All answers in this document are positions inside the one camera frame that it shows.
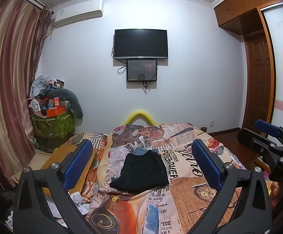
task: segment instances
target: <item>television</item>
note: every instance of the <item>television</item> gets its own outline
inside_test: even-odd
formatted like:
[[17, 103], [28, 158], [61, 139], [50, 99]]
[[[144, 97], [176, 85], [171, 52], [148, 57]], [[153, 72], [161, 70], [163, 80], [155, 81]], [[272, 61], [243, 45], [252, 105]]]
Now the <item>television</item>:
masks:
[[157, 81], [157, 61], [146, 59], [128, 60], [126, 80], [128, 82]]
[[114, 58], [168, 59], [167, 30], [115, 30]]

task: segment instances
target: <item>bed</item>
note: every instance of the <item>bed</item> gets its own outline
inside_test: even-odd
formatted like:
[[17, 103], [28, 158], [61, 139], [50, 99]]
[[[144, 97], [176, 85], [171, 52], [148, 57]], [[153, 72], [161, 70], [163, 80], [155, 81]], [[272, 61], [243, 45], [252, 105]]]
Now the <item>bed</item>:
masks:
[[[216, 194], [191, 154], [191, 144], [198, 138], [223, 162], [244, 168], [224, 145], [190, 123], [147, 127], [128, 124], [117, 127], [110, 135], [82, 133], [70, 138], [68, 145], [77, 145], [82, 139], [93, 144], [94, 161], [82, 190], [83, 202], [90, 203], [85, 216], [89, 224], [103, 234], [187, 233]], [[138, 195], [109, 186], [111, 178], [120, 176], [126, 155], [137, 148], [158, 150], [169, 185]], [[235, 190], [220, 225], [229, 221], [240, 191], [241, 188]]]

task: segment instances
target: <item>door frame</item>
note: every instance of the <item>door frame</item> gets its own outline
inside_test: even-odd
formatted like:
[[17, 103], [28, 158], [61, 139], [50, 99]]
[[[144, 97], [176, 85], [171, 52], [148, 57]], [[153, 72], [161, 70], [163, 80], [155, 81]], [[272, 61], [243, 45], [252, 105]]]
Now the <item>door frame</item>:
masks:
[[[263, 25], [263, 30], [256, 31], [253, 33], [249, 33], [245, 35], [245, 37], [251, 37], [256, 34], [265, 33], [266, 40], [267, 40], [267, 48], [268, 53], [270, 56], [270, 63], [271, 63], [271, 94], [270, 94], [270, 103], [268, 106], [268, 113], [267, 113], [267, 119], [266, 122], [271, 123], [272, 117], [273, 117], [273, 111], [274, 111], [274, 104], [275, 104], [275, 94], [276, 94], [276, 66], [275, 66], [275, 57], [274, 57], [274, 49], [272, 45], [271, 35], [267, 27], [267, 22], [265, 20], [264, 14], [262, 13], [261, 9], [266, 8], [271, 5], [275, 5], [277, 3], [281, 3], [283, 0], [274, 0], [265, 4], [262, 4], [258, 6], [256, 9], [259, 13], [259, 16], [261, 18], [261, 22]], [[245, 40], [245, 47], [246, 47], [246, 55], [247, 55], [247, 99], [246, 99], [246, 108], [245, 108], [245, 114], [243, 117], [242, 122], [242, 128], [246, 125], [247, 120], [247, 112], [248, 112], [248, 106], [249, 106], [249, 98], [250, 98], [250, 64], [249, 64], [249, 49], [247, 45], [247, 41]]]

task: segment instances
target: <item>baseboard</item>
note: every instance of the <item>baseboard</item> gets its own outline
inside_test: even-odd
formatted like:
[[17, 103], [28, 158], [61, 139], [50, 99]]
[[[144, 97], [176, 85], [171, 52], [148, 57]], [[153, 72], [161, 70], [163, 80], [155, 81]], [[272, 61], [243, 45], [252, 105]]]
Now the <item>baseboard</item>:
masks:
[[212, 132], [208, 133], [210, 136], [216, 136], [216, 135], [221, 135], [221, 134], [228, 134], [231, 132], [236, 132], [239, 131], [241, 128], [234, 128], [234, 129], [228, 129], [228, 130], [223, 130], [223, 131], [217, 131], [217, 132]]

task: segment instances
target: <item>yellow foam arch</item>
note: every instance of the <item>yellow foam arch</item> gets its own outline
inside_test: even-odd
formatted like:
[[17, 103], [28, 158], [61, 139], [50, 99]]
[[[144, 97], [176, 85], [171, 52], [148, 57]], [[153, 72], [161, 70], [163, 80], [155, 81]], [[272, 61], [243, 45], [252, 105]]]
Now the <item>yellow foam arch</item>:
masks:
[[149, 125], [152, 125], [152, 126], [156, 126], [157, 124], [155, 123], [155, 121], [153, 120], [153, 118], [148, 114], [146, 113], [145, 111], [135, 111], [133, 112], [130, 117], [128, 117], [126, 119], [126, 121], [124, 122], [123, 125], [126, 125], [126, 124], [130, 124], [137, 116], [142, 116], [144, 117], [146, 120], [147, 120], [147, 123]]

